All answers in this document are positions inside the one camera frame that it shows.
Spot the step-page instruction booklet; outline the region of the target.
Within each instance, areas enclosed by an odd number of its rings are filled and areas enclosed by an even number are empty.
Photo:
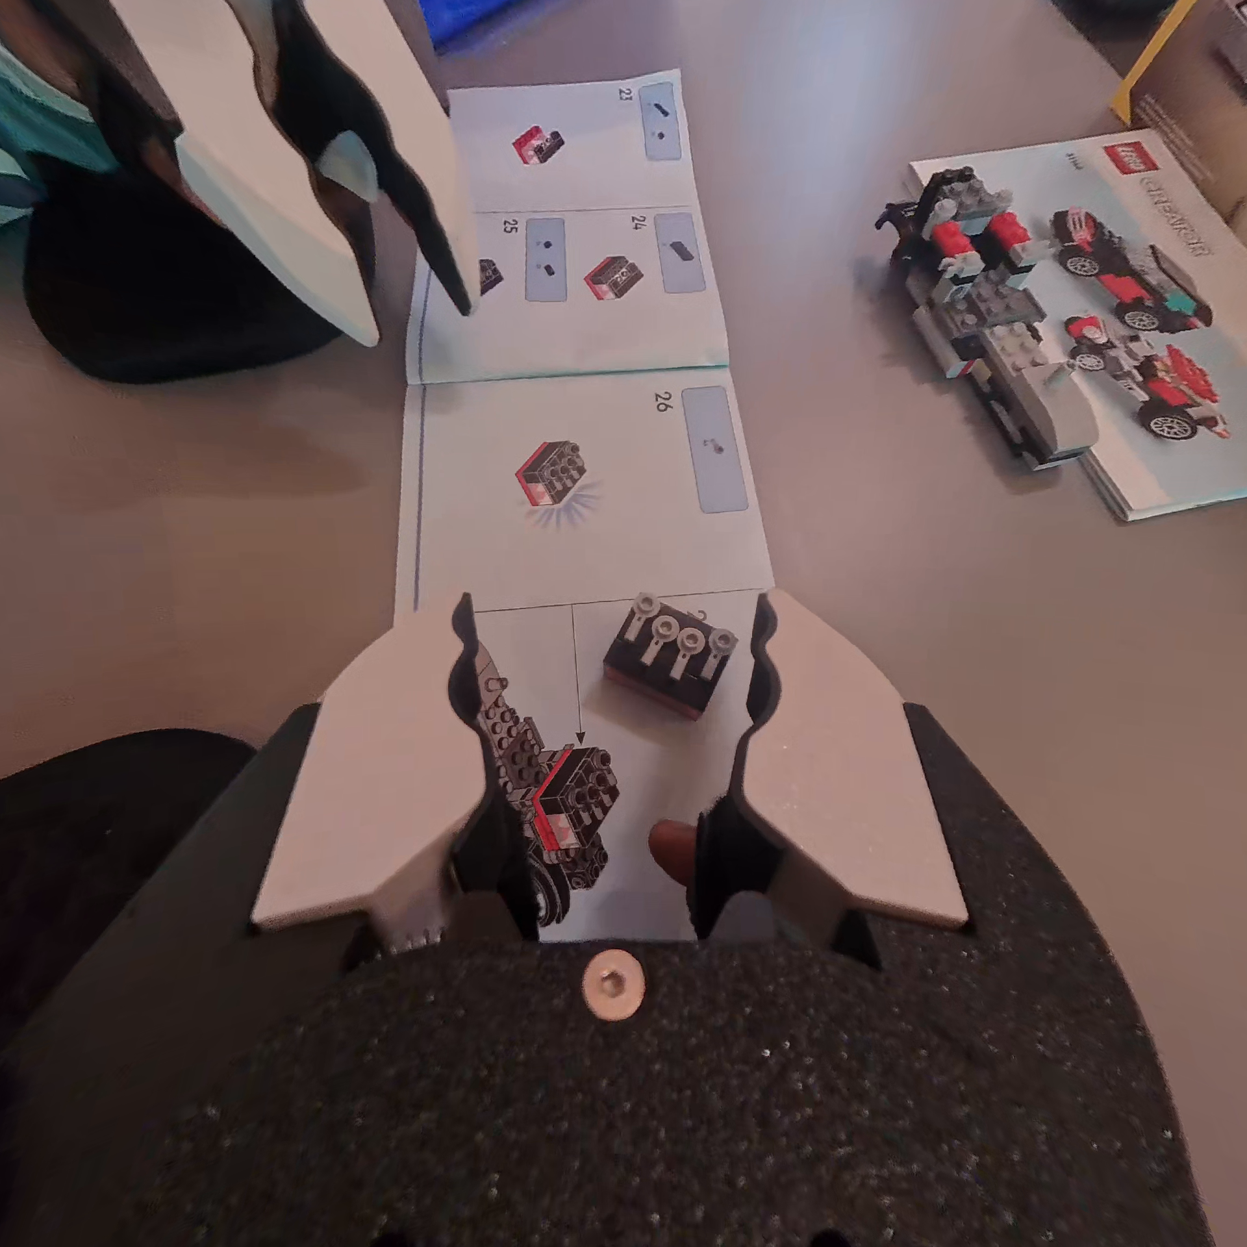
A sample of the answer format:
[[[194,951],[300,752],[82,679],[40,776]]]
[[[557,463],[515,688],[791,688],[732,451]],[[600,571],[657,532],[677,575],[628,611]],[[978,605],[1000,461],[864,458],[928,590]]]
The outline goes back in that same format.
[[[450,91],[479,302],[424,259],[407,333],[395,620],[472,595],[546,941],[689,941],[647,838],[727,786],[772,587],[677,68]],[[650,592],[738,635],[699,719],[603,657]]]

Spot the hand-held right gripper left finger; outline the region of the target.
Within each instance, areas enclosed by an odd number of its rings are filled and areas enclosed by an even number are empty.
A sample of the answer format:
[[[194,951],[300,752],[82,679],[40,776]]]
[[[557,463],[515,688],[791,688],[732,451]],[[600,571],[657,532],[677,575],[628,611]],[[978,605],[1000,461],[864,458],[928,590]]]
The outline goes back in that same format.
[[[478,722],[467,592],[432,596],[323,693],[252,908],[260,930],[361,914],[389,950],[450,933],[472,895],[537,941],[519,814]]]

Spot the large blue plastic bin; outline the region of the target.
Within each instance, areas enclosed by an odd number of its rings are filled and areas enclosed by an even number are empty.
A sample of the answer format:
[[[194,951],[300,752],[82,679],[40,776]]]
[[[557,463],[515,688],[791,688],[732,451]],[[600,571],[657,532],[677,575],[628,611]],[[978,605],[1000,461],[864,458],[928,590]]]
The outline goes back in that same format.
[[[537,1],[418,1],[433,50],[444,53],[527,13]]]

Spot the car-cover instruction booklet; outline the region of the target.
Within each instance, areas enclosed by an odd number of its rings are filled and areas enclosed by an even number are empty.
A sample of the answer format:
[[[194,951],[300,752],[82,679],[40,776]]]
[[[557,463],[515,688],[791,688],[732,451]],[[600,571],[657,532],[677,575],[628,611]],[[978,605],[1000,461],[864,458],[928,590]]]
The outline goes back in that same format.
[[[913,160],[972,166],[1051,244],[1026,289],[1095,418],[1081,455],[1124,519],[1244,498],[1245,253],[1155,130]]]

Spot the toy brick set box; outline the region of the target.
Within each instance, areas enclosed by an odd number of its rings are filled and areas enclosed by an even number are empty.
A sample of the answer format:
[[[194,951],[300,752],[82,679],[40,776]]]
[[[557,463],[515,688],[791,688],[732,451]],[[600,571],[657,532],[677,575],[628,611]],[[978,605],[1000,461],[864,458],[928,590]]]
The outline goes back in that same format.
[[[1177,1],[1110,103],[1153,129],[1239,238],[1245,224],[1245,2]]]

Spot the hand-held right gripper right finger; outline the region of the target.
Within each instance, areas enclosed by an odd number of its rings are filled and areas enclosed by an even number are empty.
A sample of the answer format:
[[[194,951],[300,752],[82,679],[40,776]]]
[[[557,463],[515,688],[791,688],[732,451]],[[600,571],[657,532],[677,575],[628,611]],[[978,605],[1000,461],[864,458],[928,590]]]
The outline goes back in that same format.
[[[852,914],[966,930],[971,911],[895,685],[779,587],[758,596],[751,653],[751,721],[726,792],[696,823],[698,938],[744,893],[809,944],[845,944]]]

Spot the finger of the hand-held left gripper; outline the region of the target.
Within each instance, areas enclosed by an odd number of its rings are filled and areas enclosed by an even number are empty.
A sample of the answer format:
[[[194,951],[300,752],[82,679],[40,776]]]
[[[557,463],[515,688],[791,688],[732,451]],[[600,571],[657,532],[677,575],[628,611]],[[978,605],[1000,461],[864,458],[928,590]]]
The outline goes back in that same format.
[[[261,100],[255,48],[230,2],[114,8],[181,124],[175,154],[185,185],[301,302],[362,345],[377,345],[352,244]]]
[[[387,2],[274,2],[274,117],[318,161],[352,132],[456,310],[479,302],[469,183],[438,91]]]

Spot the toy brick truck model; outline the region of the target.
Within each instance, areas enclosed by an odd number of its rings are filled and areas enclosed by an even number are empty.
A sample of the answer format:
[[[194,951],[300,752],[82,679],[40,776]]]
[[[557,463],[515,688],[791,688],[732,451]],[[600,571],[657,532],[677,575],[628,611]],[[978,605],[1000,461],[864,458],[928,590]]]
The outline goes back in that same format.
[[[1097,442],[1073,365],[1046,342],[1032,280],[1055,243],[1014,212],[972,166],[938,166],[920,191],[888,201],[877,230],[897,240],[891,268],[941,375],[968,379],[1011,452],[1032,470],[1081,458]]]

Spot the black toy brick block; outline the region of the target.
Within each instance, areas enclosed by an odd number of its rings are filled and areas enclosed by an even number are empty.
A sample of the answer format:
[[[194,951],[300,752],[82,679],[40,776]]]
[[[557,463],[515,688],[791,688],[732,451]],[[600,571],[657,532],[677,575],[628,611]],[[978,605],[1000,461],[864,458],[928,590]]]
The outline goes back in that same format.
[[[619,630],[616,632],[614,638],[610,642],[610,647],[606,650],[606,654],[603,657],[603,672],[606,678],[623,687],[629,687],[634,691],[640,691],[649,699],[653,699],[690,719],[699,719],[708,708],[712,694],[727,667],[729,659],[736,651],[736,648],[726,660],[726,663],[720,667],[720,676],[714,682],[706,682],[704,679],[699,679],[698,676],[699,667],[702,666],[706,656],[705,650],[702,650],[690,659],[684,676],[681,676],[680,679],[671,679],[669,670],[677,656],[675,641],[666,644],[652,664],[643,664],[641,656],[650,639],[650,621],[655,617],[646,620],[638,639],[632,644],[628,644],[625,641],[625,630],[629,623],[631,614],[632,604],[629,605],[628,617],[620,624]],[[659,614],[671,614],[678,620],[681,629],[696,627],[701,629],[704,636],[706,636],[706,632],[709,629],[721,629],[709,624],[698,614],[686,613],[662,599],[657,615]]]

